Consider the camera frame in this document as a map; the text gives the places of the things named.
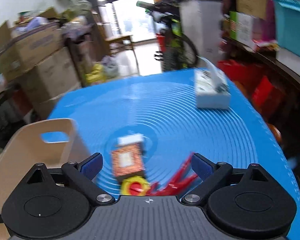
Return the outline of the red bag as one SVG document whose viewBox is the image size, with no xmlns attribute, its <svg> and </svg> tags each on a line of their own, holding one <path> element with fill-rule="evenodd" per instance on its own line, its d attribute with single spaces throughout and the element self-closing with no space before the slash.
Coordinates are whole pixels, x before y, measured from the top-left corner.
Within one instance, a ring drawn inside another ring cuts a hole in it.
<svg viewBox="0 0 300 240">
<path fill-rule="evenodd" d="M 271 118 L 285 97 L 284 91 L 270 81 L 259 64 L 221 60 L 217 67 L 244 89 L 248 99 L 265 119 Z"/>
</svg>

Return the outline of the red action figure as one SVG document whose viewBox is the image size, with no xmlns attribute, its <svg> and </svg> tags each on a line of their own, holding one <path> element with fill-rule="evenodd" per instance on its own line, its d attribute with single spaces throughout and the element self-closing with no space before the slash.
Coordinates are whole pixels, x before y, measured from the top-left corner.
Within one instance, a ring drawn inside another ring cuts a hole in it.
<svg viewBox="0 0 300 240">
<path fill-rule="evenodd" d="M 191 169 L 193 155 L 193 152 L 190 153 L 188 158 L 182 163 L 164 188 L 158 189 L 159 182 L 156 181 L 150 186 L 149 190 L 146 192 L 146 196 L 177 196 L 185 192 L 185 190 L 198 178 L 196 173 L 192 173 L 189 176 L 187 175 Z"/>
</svg>

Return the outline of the yellow toy red dial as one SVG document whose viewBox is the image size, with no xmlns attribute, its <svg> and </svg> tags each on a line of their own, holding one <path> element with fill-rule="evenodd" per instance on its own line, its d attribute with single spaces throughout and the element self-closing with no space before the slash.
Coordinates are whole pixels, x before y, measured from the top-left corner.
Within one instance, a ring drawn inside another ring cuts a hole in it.
<svg viewBox="0 0 300 240">
<path fill-rule="evenodd" d="M 123 196 L 145 196 L 150 189 L 149 182 L 141 176 L 133 176 L 124 179 L 120 193 Z"/>
</svg>

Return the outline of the beige plastic storage bin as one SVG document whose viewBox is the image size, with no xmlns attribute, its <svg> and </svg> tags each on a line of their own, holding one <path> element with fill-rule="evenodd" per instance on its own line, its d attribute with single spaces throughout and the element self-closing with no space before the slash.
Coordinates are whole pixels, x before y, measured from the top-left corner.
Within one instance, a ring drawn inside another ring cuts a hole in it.
<svg viewBox="0 0 300 240">
<path fill-rule="evenodd" d="M 43 133 L 63 132 L 68 141 L 46 142 Z M 68 161 L 81 162 L 91 153 L 72 119 L 50 119 L 20 128 L 0 155 L 0 213 L 11 192 L 35 163 L 57 168 Z"/>
</svg>

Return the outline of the white tissue box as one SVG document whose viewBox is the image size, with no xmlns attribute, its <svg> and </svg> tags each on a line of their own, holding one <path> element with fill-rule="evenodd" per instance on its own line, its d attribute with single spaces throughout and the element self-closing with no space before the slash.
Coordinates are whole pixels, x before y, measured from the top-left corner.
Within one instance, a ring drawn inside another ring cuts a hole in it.
<svg viewBox="0 0 300 240">
<path fill-rule="evenodd" d="M 194 71 L 194 94 L 199 109 L 229 108 L 231 93 L 225 73 L 205 57 L 198 57 L 205 69 Z"/>
</svg>

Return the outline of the patterned orange small box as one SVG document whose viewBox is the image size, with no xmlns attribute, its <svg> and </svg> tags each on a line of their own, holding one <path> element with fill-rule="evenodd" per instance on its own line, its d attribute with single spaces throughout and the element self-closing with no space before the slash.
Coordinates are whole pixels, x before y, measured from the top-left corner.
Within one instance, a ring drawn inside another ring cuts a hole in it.
<svg viewBox="0 0 300 240">
<path fill-rule="evenodd" d="M 112 174 L 122 183 L 133 176 L 145 176 L 142 152 L 137 143 L 125 145 L 111 152 Z"/>
</svg>

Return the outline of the wooden chair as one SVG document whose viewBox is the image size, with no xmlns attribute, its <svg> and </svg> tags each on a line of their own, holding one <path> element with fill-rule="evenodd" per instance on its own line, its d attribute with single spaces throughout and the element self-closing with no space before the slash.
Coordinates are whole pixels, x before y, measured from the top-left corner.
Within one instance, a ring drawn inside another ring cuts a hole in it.
<svg viewBox="0 0 300 240">
<path fill-rule="evenodd" d="M 139 75 L 140 74 L 139 63 L 136 57 L 132 36 L 119 35 L 119 36 L 107 37 L 106 29 L 105 29 L 106 24 L 102 22 L 96 22 L 96 24 L 97 24 L 98 31 L 103 39 L 106 55 L 113 56 L 124 51 L 129 51 L 129 50 L 132 51 L 135 57 L 137 74 Z"/>
</svg>

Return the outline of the white cabinet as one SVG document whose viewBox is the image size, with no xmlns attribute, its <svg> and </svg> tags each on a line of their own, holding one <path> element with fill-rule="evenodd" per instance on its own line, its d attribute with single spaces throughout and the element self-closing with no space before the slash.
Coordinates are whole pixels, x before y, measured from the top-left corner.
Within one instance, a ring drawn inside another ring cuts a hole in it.
<svg viewBox="0 0 300 240">
<path fill-rule="evenodd" d="M 213 64 L 220 59 L 223 0 L 183 0 L 179 5 L 183 33 L 195 45 L 198 55 Z"/>
</svg>

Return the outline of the upper cardboard box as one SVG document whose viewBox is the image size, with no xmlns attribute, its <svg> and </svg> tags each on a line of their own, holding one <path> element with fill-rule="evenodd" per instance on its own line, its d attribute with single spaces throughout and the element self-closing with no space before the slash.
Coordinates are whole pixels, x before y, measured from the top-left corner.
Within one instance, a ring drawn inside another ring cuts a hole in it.
<svg viewBox="0 0 300 240">
<path fill-rule="evenodd" d="M 12 81 L 62 46 L 58 14 L 53 7 L 13 28 L 5 21 L 0 26 L 0 74 Z"/>
</svg>

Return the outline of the teal plastic storage crate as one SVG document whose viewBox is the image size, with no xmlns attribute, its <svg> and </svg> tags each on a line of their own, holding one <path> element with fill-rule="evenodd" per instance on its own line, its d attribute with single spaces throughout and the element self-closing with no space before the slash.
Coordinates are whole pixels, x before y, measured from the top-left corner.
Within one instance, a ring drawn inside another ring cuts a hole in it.
<svg viewBox="0 0 300 240">
<path fill-rule="evenodd" d="M 300 57 L 300 0 L 272 1 L 278 45 Z"/>
</svg>

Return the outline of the green white carton box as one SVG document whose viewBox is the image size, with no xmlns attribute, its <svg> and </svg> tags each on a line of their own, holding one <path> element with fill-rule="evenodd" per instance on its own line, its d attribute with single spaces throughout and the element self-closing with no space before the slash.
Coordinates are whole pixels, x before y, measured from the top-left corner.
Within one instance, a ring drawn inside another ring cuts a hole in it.
<svg viewBox="0 0 300 240">
<path fill-rule="evenodd" d="M 253 47 L 253 16 L 230 12 L 230 37 L 250 48 Z"/>
</svg>

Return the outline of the lower cardboard box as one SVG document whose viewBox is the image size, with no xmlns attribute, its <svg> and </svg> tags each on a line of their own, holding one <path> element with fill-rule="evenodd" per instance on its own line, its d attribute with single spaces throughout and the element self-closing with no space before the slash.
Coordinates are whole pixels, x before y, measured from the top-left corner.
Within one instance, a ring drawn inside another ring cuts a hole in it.
<svg viewBox="0 0 300 240">
<path fill-rule="evenodd" d="M 41 119 L 46 119 L 68 92 L 81 88 L 68 48 L 64 47 L 38 63 L 18 79 Z"/>
</svg>

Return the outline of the cardboard box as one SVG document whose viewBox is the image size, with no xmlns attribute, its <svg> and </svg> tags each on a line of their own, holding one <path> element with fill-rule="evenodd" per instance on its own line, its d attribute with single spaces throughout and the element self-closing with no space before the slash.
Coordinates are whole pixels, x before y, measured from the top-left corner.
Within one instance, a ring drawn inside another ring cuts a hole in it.
<svg viewBox="0 0 300 240">
<path fill-rule="evenodd" d="M 64 47 L 38 63 L 18 79 L 41 119 L 46 119 L 68 92 L 81 88 L 68 48 Z"/>
<path fill-rule="evenodd" d="M 0 74 L 12 81 L 62 46 L 58 14 L 53 7 L 13 28 L 5 21 L 0 26 Z"/>
</svg>

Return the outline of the small white box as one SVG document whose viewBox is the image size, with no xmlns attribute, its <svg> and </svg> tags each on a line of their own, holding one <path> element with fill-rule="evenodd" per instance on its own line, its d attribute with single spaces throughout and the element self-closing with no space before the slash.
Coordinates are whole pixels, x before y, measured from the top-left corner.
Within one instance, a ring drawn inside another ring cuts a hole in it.
<svg viewBox="0 0 300 240">
<path fill-rule="evenodd" d="M 140 133 L 125 135 L 117 139 L 117 144 L 119 146 L 126 146 L 130 144 L 143 144 L 144 137 Z"/>
</svg>

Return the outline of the green black bicycle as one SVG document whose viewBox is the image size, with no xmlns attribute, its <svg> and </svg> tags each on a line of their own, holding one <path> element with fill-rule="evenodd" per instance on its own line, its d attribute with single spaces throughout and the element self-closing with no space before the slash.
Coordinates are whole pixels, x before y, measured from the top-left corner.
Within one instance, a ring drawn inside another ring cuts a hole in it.
<svg viewBox="0 0 300 240">
<path fill-rule="evenodd" d="M 161 62 L 163 72 L 198 66 L 197 48 L 182 31 L 177 6 L 164 2 L 151 4 L 142 1 L 138 1 L 136 6 L 145 9 L 155 23 L 163 25 L 156 33 L 159 50 L 154 54 L 154 58 Z"/>
</svg>

